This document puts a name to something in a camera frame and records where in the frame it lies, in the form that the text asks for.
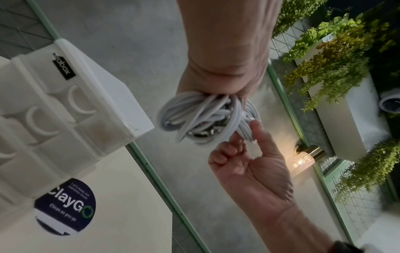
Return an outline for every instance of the dark blue sticker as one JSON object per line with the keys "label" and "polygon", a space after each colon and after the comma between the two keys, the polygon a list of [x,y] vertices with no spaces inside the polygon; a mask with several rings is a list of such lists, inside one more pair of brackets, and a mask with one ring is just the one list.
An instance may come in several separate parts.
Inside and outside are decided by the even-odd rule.
{"label": "dark blue sticker", "polygon": [[50,233],[72,235],[89,225],[96,199],[84,182],[72,178],[35,201],[35,217]]}

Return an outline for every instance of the drawer organizer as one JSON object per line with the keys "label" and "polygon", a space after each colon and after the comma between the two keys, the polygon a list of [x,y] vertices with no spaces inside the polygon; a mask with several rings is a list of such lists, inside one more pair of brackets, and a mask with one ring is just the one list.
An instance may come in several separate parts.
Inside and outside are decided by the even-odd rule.
{"label": "drawer organizer", "polygon": [[0,66],[0,218],[153,129],[124,83],[64,39]]}

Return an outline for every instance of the glass lampshade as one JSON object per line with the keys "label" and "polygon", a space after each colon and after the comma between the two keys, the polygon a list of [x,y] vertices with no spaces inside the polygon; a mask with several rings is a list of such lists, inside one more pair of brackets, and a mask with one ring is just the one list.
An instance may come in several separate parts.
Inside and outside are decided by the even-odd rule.
{"label": "glass lampshade", "polygon": [[297,156],[292,157],[287,161],[292,176],[300,174],[302,171],[311,167],[314,163],[315,159],[306,152],[300,152]]}

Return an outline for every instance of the hanging plant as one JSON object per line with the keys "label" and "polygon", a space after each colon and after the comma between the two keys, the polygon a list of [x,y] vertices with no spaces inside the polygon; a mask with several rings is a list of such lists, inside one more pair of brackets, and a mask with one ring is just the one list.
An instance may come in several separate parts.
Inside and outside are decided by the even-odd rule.
{"label": "hanging plant", "polygon": [[365,22],[363,15],[356,19],[348,19],[345,15],[344,18],[335,18],[331,23],[326,23],[300,38],[302,41],[296,42],[296,51],[293,51],[287,60],[303,56],[314,41],[331,32],[335,33],[332,41],[317,46],[322,52],[314,55],[309,61],[304,61],[285,76],[289,88],[294,86],[297,79],[305,76],[308,78],[299,90],[303,95],[306,95],[311,87],[321,85],[321,89],[306,102],[303,110],[313,110],[323,98],[328,103],[338,102],[351,88],[359,86],[369,71],[369,58],[365,52],[374,43],[380,44],[381,52],[394,44],[388,36],[392,34],[387,31],[388,28],[389,23],[381,23],[379,20]]}
{"label": "hanging plant", "polygon": [[311,16],[327,0],[284,0],[272,37],[286,32],[297,21]]}
{"label": "hanging plant", "polygon": [[358,163],[345,169],[336,185],[336,201],[344,203],[352,192],[383,184],[395,164],[400,162],[400,142],[387,139],[377,144]]}

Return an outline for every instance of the bundled cord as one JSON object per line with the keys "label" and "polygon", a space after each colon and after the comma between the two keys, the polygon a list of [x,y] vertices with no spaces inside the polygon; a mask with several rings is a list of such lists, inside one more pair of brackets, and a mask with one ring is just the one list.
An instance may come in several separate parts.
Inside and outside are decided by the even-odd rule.
{"label": "bundled cord", "polygon": [[183,138],[197,145],[217,145],[237,131],[253,141],[249,122],[260,120],[254,105],[236,95],[206,95],[197,91],[181,93],[169,100],[158,113],[157,124],[164,131],[177,131],[176,141]]}

